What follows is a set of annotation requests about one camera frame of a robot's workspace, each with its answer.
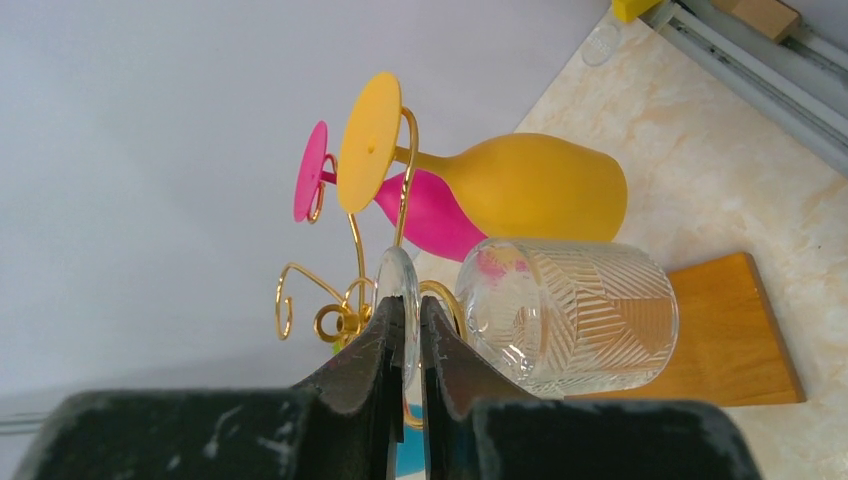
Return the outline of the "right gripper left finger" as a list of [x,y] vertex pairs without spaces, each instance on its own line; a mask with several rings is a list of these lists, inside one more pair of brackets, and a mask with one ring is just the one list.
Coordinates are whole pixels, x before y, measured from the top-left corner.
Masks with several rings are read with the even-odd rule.
[[403,439],[405,308],[286,388],[92,390],[66,398],[18,479],[391,479]]

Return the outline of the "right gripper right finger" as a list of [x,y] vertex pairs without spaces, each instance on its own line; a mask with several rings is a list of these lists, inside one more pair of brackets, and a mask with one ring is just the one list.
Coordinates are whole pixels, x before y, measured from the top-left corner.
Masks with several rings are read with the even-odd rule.
[[426,473],[431,479],[757,479],[737,426],[696,401],[543,400],[421,304]]

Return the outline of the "patterned clear glass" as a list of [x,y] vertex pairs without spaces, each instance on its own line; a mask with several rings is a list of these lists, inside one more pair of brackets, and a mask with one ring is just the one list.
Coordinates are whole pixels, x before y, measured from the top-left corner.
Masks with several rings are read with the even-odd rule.
[[678,338],[668,276],[628,245],[489,238],[463,261],[453,299],[461,339],[541,398],[644,386]]

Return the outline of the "blue wine glass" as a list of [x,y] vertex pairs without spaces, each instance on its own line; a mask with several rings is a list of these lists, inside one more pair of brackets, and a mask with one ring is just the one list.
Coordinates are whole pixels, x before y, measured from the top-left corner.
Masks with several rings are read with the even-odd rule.
[[423,431],[407,423],[403,426],[403,442],[397,445],[396,452],[396,478],[426,480]]

